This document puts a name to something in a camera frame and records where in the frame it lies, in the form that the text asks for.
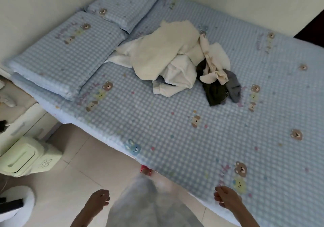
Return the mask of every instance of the pile of clothes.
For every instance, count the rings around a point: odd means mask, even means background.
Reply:
[[[224,103],[227,96],[240,99],[241,86],[230,71],[230,60],[220,44],[210,45],[190,21],[162,21],[153,33],[116,48],[105,61],[134,68],[142,80],[153,83],[153,93],[165,97],[202,84],[210,106]]]

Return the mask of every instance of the drawer handle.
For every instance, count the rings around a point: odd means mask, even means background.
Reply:
[[[20,125],[20,127],[18,127],[17,128],[17,130],[15,130],[13,133],[11,133],[10,135],[11,136],[14,136],[14,135],[16,135],[19,131],[20,131],[20,129],[22,128],[22,127],[24,127],[25,126],[25,122],[23,122],[21,125]]]

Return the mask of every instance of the pillowcase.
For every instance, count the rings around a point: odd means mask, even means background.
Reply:
[[[80,11],[8,65],[38,86],[74,101],[84,83],[126,38],[114,23]]]
[[[100,15],[115,22],[128,33],[148,13],[157,0],[97,0],[90,4],[87,12]]]

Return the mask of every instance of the fitted sheet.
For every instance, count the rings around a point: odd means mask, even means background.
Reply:
[[[162,20],[190,20],[222,45],[242,85],[238,104],[210,107],[199,82],[171,98],[153,95],[150,81],[113,63],[75,102],[18,74],[12,80],[62,123],[166,176],[230,222],[238,224],[213,199],[218,184],[235,189],[261,226],[322,226],[324,49],[188,0],[158,0],[127,41]]]

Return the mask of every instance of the bedding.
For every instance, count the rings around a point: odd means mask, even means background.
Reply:
[[[74,101],[84,83],[125,39],[117,25],[80,11],[8,66],[38,86]]]
[[[114,22],[131,33],[138,22],[147,14],[157,0],[96,0],[87,12]]]
[[[70,102],[13,82],[62,123],[73,123],[187,189],[238,225],[213,199],[216,185],[242,197],[260,226],[322,226],[324,49],[188,0],[158,0],[126,41],[189,20],[218,42],[241,99],[210,107],[201,83],[171,98],[133,69],[105,63]]]

